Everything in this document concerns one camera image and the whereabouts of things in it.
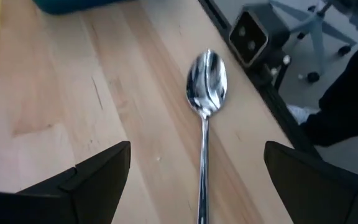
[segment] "stainless steel spoon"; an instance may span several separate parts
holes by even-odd
[[[208,118],[222,107],[226,91],[227,76],[223,60],[208,49],[193,62],[186,86],[187,100],[203,122],[197,224],[208,223]]]

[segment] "spoon bowl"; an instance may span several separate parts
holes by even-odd
[[[222,107],[226,92],[227,76],[223,60],[208,49],[193,62],[186,84],[187,100],[202,120],[197,224],[208,224],[208,119]]]

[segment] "wood grain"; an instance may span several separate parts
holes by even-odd
[[[194,223],[201,124],[185,80],[212,48],[228,94],[211,118],[211,223],[291,223],[263,160],[266,141],[290,143],[197,1],[50,16],[31,0],[4,0],[1,14],[1,191],[128,139],[132,166],[113,223]]]

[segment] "floor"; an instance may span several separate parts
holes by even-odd
[[[216,4],[227,19],[231,22],[236,18],[240,8],[244,4],[267,2],[267,0],[215,0]],[[315,5],[316,0],[280,0],[282,3],[297,9],[306,10],[309,6]],[[289,27],[294,26],[298,21],[283,11],[276,9],[278,14],[287,23]],[[348,21],[349,19],[340,14],[334,8],[329,9],[326,14],[326,21],[335,26],[341,32],[352,37],[358,42],[358,32]],[[326,48],[327,69],[326,75],[321,77],[318,83],[307,84],[298,77],[306,75],[308,72],[316,70],[316,62],[313,57],[313,46],[310,37],[305,37],[298,42],[295,36],[292,36],[285,46],[286,52],[292,56],[292,64],[287,71],[287,75],[282,83],[280,95],[283,99],[293,105],[318,107],[318,100],[324,94],[325,90],[344,70],[350,56],[357,50],[354,47],[352,52],[343,58],[336,56],[338,48],[344,44],[339,40],[324,36],[324,46]],[[358,174],[358,137],[348,139],[331,147],[318,147],[318,151],[325,161],[349,171]]]

